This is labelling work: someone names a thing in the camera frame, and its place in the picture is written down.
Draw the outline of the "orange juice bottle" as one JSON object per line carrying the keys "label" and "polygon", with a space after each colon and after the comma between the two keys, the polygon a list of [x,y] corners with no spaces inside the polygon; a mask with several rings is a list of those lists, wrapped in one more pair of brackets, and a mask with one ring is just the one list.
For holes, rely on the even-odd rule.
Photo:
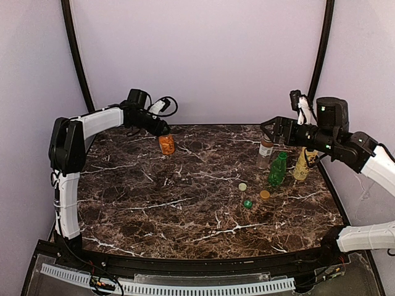
{"label": "orange juice bottle", "polygon": [[171,134],[159,136],[159,145],[164,155],[172,155],[175,151],[175,144]]}

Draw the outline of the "brown coffee glass bottle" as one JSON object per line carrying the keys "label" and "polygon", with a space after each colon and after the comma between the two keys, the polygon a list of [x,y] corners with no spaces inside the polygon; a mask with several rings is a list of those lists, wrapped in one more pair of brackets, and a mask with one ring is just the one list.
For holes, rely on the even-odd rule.
{"label": "brown coffee glass bottle", "polygon": [[262,138],[259,146],[259,152],[257,155],[257,166],[260,169],[267,169],[269,167],[270,159],[272,156],[274,143],[265,134]]}

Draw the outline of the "large yellow tea bottle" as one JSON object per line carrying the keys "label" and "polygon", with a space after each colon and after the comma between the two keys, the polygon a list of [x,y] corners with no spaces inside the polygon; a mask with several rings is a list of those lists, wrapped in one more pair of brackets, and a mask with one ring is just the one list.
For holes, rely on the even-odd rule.
{"label": "large yellow tea bottle", "polygon": [[303,147],[293,170],[294,179],[297,181],[304,181],[317,157],[317,150],[311,150]]}

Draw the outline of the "green plastic bottle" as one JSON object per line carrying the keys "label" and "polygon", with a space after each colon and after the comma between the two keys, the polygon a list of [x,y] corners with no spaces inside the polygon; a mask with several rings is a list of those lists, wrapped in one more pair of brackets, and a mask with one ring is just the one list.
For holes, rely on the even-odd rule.
{"label": "green plastic bottle", "polygon": [[268,182],[271,186],[277,187],[282,184],[286,174],[286,161],[288,154],[280,152],[278,157],[272,162]]}

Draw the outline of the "cream white bottle cap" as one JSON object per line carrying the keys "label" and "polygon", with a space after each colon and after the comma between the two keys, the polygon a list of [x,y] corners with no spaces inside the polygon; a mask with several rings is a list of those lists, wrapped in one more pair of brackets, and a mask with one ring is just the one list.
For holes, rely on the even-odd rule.
{"label": "cream white bottle cap", "polygon": [[247,189],[246,183],[239,183],[238,189],[242,192],[244,192]]}

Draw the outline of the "gold brown bottle cap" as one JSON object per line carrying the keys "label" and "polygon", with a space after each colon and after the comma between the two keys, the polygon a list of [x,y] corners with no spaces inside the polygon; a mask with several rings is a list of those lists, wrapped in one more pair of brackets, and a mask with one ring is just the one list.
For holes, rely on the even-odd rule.
{"label": "gold brown bottle cap", "polygon": [[263,200],[269,199],[270,198],[269,191],[266,191],[266,190],[260,191],[260,198]]}

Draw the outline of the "green bottle cap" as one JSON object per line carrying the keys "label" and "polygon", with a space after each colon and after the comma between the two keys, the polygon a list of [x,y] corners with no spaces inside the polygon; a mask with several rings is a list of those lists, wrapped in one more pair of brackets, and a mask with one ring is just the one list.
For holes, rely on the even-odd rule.
{"label": "green bottle cap", "polygon": [[243,205],[245,208],[252,208],[253,203],[250,200],[245,200]]}

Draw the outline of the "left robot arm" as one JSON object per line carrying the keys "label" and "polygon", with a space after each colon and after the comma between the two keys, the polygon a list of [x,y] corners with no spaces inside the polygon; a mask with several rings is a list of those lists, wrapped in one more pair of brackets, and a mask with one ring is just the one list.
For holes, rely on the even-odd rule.
{"label": "left robot arm", "polygon": [[140,89],[131,89],[126,100],[86,115],[54,122],[49,144],[51,185],[54,188],[56,232],[69,245],[80,245],[82,236],[78,224],[78,182],[86,163],[89,141],[111,128],[143,129],[155,137],[166,136],[170,127],[165,112],[177,101],[164,96],[153,102]]}

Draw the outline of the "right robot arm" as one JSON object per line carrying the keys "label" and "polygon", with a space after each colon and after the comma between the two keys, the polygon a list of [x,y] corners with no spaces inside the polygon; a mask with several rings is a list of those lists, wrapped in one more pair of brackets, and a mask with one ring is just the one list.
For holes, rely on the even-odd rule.
{"label": "right robot arm", "polygon": [[[367,133],[349,132],[348,104],[344,99],[320,97],[316,104],[315,125],[277,116],[261,123],[260,128],[274,143],[283,141],[287,146],[317,150],[394,194],[394,157],[388,148]],[[334,226],[323,237],[321,246],[337,253],[390,250],[394,248],[394,222]]]}

